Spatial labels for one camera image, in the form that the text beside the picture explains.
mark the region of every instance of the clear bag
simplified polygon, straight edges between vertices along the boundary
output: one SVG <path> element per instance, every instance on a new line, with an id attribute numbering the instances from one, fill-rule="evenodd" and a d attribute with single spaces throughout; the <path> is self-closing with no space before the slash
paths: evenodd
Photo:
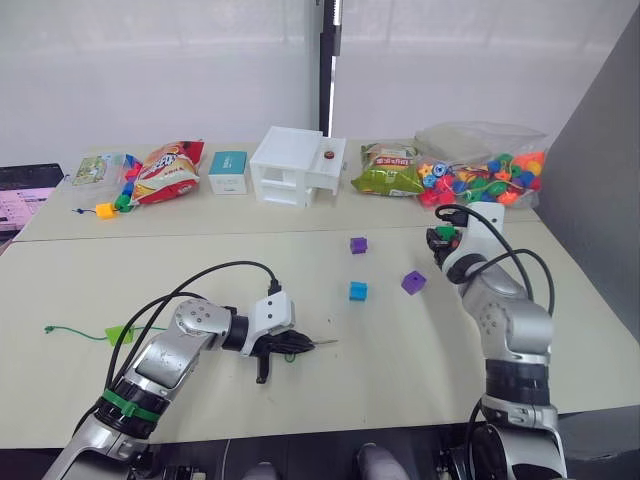
<path id="1" fill-rule="evenodd" d="M 424 206 L 475 201 L 537 205 L 545 134 L 518 125 L 454 122 L 415 135 Z"/>
<path id="2" fill-rule="evenodd" d="M 93 209 L 100 203 L 115 202 L 126 183 L 127 157 L 125 153 L 84 157 L 68 185 L 72 207 Z"/>

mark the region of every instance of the black wire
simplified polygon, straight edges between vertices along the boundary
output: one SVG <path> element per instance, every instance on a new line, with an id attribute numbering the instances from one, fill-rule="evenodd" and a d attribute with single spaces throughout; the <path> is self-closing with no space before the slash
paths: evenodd
<path id="1" fill-rule="evenodd" d="M 475 210 L 470 209 L 469 207 L 465 207 L 464 205 L 456 205 L 451 203 L 447 205 L 440 205 L 438 208 L 436 208 L 435 210 L 436 217 L 438 217 L 440 220 L 448 221 L 445 216 L 440 214 L 442 210 L 458 210 L 461 212 L 465 212 L 466 214 L 471 215 L 472 217 L 475 217 L 476 219 L 478 219 L 485 227 L 487 227 L 489 231 L 494 235 L 494 237 L 496 237 L 496 239 L 504 247 L 504 249 L 508 252 L 509 257 L 513 259 L 513 262 L 516 264 L 516 267 L 518 267 L 518 271 L 520 272 L 520 275 L 522 276 L 522 281 L 524 282 L 524 288 L 527 291 L 527 297 L 529 298 L 529 300 L 533 301 L 533 289 L 531 288 L 531 280 L 529 280 L 529 275 L 527 275 L 527 271 L 524 269 L 524 266 L 522 265 L 522 262 L 520 261 L 518 256 L 513 253 L 513 248 L 511 248 L 511 245 L 509 245 L 509 242 L 507 242 L 507 240 L 496 229 L 496 227 L 494 227 L 491 224 L 491 222 L 487 220 L 484 216 L 482 216 Z"/>
<path id="2" fill-rule="evenodd" d="M 480 407 L 482 405 L 481 402 L 482 400 L 478 400 L 473 407 L 471 416 L 467 422 L 467 428 L 464 432 L 464 470 L 466 472 L 467 480 L 473 480 L 473 475 L 471 475 L 471 435 L 473 434 L 476 418 L 480 412 Z"/>
<path id="3" fill-rule="evenodd" d="M 111 353 L 111 361 L 109 362 L 109 369 L 107 370 L 107 378 L 104 382 L 104 389 L 108 389 L 113 382 L 113 372 L 116 368 L 116 362 L 118 360 L 118 354 L 120 353 L 120 348 L 122 347 L 122 343 L 127 335 L 127 332 L 133 327 L 133 324 L 140 318 L 147 310 L 149 310 L 154 305 L 157 305 L 160 302 L 163 302 L 168 297 L 169 300 L 175 297 L 193 297 L 193 298 L 202 298 L 200 295 L 191 292 L 180 292 L 174 295 L 165 295 L 164 297 L 156 298 L 152 302 L 147 303 L 144 307 L 136 312 L 136 314 L 131 317 L 131 319 L 126 323 L 122 332 L 118 336 L 116 343 L 113 346 L 113 352 Z"/>
<path id="4" fill-rule="evenodd" d="M 160 315 L 160 312 L 162 312 L 164 307 L 167 306 L 167 303 L 169 303 L 171 301 L 171 298 L 173 298 L 173 296 L 176 293 L 180 292 L 183 288 L 185 288 L 190 283 L 195 282 L 200 277 L 204 277 L 205 275 L 207 275 L 207 274 L 209 274 L 211 272 L 215 272 L 216 270 L 221 270 L 221 269 L 227 268 L 227 267 L 235 267 L 235 266 L 238 266 L 238 265 L 250 265 L 250 266 L 253 266 L 253 267 L 261 268 L 262 270 L 267 272 L 269 274 L 269 277 L 271 278 L 270 290 L 274 286 L 274 284 L 275 285 L 278 284 L 278 279 L 276 278 L 276 276 L 273 274 L 273 272 L 271 271 L 271 269 L 269 267 L 267 267 L 266 265 L 263 265 L 262 263 L 254 262 L 254 261 L 251 261 L 251 260 L 236 260 L 234 262 L 221 263 L 219 265 L 214 265 L 213 267 L 209 267 L 209 268 L 207 268 L 205 270 L 202 270 L 199 273 L 196 273 L 195 275 L 193 275 L 192 277 L 188 278 L 187 280 L 182 282 L 180 285 L 178 285 L 173 290 L 173 292 L 171 292 L 169 295 L 167 295 L 165 297 L 165 300 L 162 301 L 160 306 L 158 306 L 158 308 L 156 308 L 156 311 L 153 312 L 153 315 L 151 316 L 151 318 L 149 319 L 149 321 L 147 322 L 145 327 L 140 332 L 140 335 L 138 336 L 138 339 L 136 340 L 136 343 L 133 345 L 131 351 L 129 352 L 129 355 L 127 355 L 127 358 L 125 359 L 124 363 L 122 364 L 122 366 L 118 370 L 118 373 L 116 373 L 115 377 L 113 378 L 113 381 L 111 382 L 111 386 L 112 387 L 115 386 L 118 383 L 118 381 L 122 378 L 124 373 L 127 371 L 127 369 L 129 368 L 129 365 L 133 361 L 138 349 L 140 348 L 140 345 L 142 345 L 142 342 L 144 341 L 145 336 L 147 335 L 147 333 L 149 332 L 149 330 L 153 326 L 153 322 L 156 321 L 156 318 L 158 318 L 158 316 Z"/>
<path id="5" fill-rule="evenodd" d="M 80 428 L 80 425 L 82 425 L 84 423 L 84 421 L 87 418 L 89 418 L 89 415 L 91 415 L 93 412 L 95 412 L 97 410 L 97 408 L 98 408 L 98 401 L 96 400 L 96 403 L 91 405 L 91 407 L 89 407 L 89 409 L 86 412 L 84 412 L 82 417 L 80 417 L 80 420 L 78 420 L 78 423 L 76 423 L 76 428 L 73 429 L 73 434 L 74 435 L 76 434 L 76 432 Z"/>
<path id="6" fill-rule="evenodd" d="M 542 259 L 542 257 L 540 255 L 538 255 L 533 250 L 529 250 L 528 248 L 517 248 L 517 249 L 515 249 L 513 251 L 513 253 L 516 254 L 516 255 L 523 255 L 524 254 L 524 255 L 529 255 L 530 257 L 533 257 L 538 262 L 538 264 L 540 265 L 542 270 L 544 270 L 544 274 L 547 277 L 547 284 L 549 286 L 549 306 L 547 307 L 547 312 L 549 312 L 549 316 L 553 316 L 553 311 L 554 311 L 555 305 L 556 305 L 556 288 L 555 288 L 555 284 L 553 282 L 553 277 L 551 276 L 551 271 L 549 270 L 549 267 L 547 266 L 546 262 Z M 474 270 L 467 277 L 467 281 L 473 280 L 473 278 L 476 275 L 484 272 L 485 270 L 487 270 L 490 267 L 493 267 L 496 263 L 501 262 L 505 258 L 510 258 L 510 257 L 511 257 L 510 253 L 503 253 L 502 255 L 498 255 L 497 257 L 489 260 L 487 263 L 482 265 L 480 268 L 478 268 L 477 270 Z"/>

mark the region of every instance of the white panel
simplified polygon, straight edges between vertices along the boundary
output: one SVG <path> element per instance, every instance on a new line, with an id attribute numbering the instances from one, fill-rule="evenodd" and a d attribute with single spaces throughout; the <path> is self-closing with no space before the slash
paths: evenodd
<path id="1" fill-rule="evenodd" d="M 637 0 L 345 1 L 333 135 L 404 138 L 453 120 L 516 123 L 550 144 Z"/>
<path id="2" fill-rule="evenodd" d="M 0 165 L 315 129 L 320 17 L 312 0 L 0 2 Z"/>

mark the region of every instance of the white table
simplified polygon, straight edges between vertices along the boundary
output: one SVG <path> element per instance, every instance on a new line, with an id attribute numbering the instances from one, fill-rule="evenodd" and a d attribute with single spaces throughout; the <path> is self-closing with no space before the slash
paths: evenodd
<path id="1" fill-rule="evenodd" d="M 346 171 L 337 197 L 329 191 L 320 191 L 314 204 L 306 209 L 258 203 L 253 192 L 248 195 L 214 195 L 206 178 L 213 153 L 245 150 L 251 156 L 257 145 L 205 144 L 198 190 L 169 202 L 141 206 L 105 221 L 91 214 L 73 213 L 71 210 L 78 205 L 69 194 L 68 183 L 63 183 L 16 241 L 348 230 L 435 223 L 433 211 L 425 210 L 415 199 L 363 195 L 353 188 L 350 181 L 362 171 L 360 146 L 363 143 L 370 142 L 351 140 L 347 143 Z M 140 145 L 100 147 L 93 153 L 126 151 L 143 159 L 153 148 Z M 539 218 L 532 210 L 510 210 L 506 221 L 539 221 Z"/>
<path id="2" fill-rule="evenodd" d="M 580 268 L 542 223 L 507 223 L 505 230 L 514 246 L 542 255 L 554 274 L 551 397 L 560 412 L 640 403 L 638 343 Z M 396 226 L 11 245 L 0 257 L 0 448 L 65 445 L 101 393 L 109 344 L 63 331 L 45 335 L 45 325 L 100 334 L 190 274 L 240 258 L 273 267 L 296 303 L 300 331 L 339 341 L 293 364 L 274 358 L 262 386 L 255 359 L 204 353 L 153 441 L 465 421 L 484 390 L 479 334 L 433 264 L 424 233 Z M 351 255 L 355 235 L 369 239 L 365 255 Z M 546 282 L 526 265 L 544 305 Z M 400 281 L 416 268 L 429 283 L 409 296 Z M 351 280 L 369 283 L 366 302 L 348 301 Z M 263 272 L 240 267 L 200 280 L 193 291 L 246 311 L 266 286 Z"/>

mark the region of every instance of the shoe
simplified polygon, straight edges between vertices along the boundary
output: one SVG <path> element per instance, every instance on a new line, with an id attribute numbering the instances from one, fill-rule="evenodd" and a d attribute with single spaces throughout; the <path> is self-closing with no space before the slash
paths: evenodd
<path id="1" fill-rule="evenodd" d="M 356 455 L 362 480 L 410 480 L 391 453 L 375 443 L 365 443 Z"/>
<path id="2" fill-rule="evenodd" d="M 278 480 L 278 472 L 269 462 L 260 462 L 247 473 L 242 480 Z"/>

